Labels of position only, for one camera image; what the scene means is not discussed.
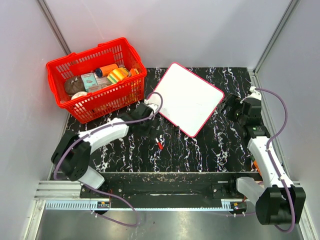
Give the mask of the pink framed whiteboard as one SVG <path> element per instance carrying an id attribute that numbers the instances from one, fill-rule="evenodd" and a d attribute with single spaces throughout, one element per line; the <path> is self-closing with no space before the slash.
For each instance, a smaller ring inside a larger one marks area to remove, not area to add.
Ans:
<path id="1" fill-rule="evenodd" d="M 225 94 L 177 62 L 172 63 L 148 102 L 162 104 L 159 113 L 189 137 L 195 137 Z"/>

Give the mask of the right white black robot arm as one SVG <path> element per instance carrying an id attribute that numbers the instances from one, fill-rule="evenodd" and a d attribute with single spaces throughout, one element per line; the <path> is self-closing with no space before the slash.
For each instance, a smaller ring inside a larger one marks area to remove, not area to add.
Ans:
<path id="1" fill-rule="evenodd" d="M 300 221 L 306 193 L 294 185 L 274 151 L 262 118 L 262 98 L 258 93 L 244 99 L 231 94 L 222 101 L 218 111 L 225 112 L 229 120 L 242 128 L 242 140 L 262 177 L 262 184 L 251 177 L 239 177 L 228 184 L 228 194 L 233 198 L 244 195 L 254 205 L 260 224 L 294 227 Z"/>

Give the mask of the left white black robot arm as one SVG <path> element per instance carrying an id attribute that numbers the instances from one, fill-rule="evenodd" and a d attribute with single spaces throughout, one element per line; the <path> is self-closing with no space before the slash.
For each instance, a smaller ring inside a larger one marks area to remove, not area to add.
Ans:
<path id="1" fill-rule="evenodd" d="M 136 109 L 118 115 L 100 127 L 78 133 L 66 131 L 51 157 L 55 165 L 53 178 L 58 180 L 58 172 L 61 171 L 68 180 L 90 186 L 96 197 L 103 198 L 109 190 L 108 185 L 105 178 L 90 166 L 91 154 L 114 140 L 124 138 L 129 132 L 147 133 L 161 107 L 162 104 L 141 102 Z"/>

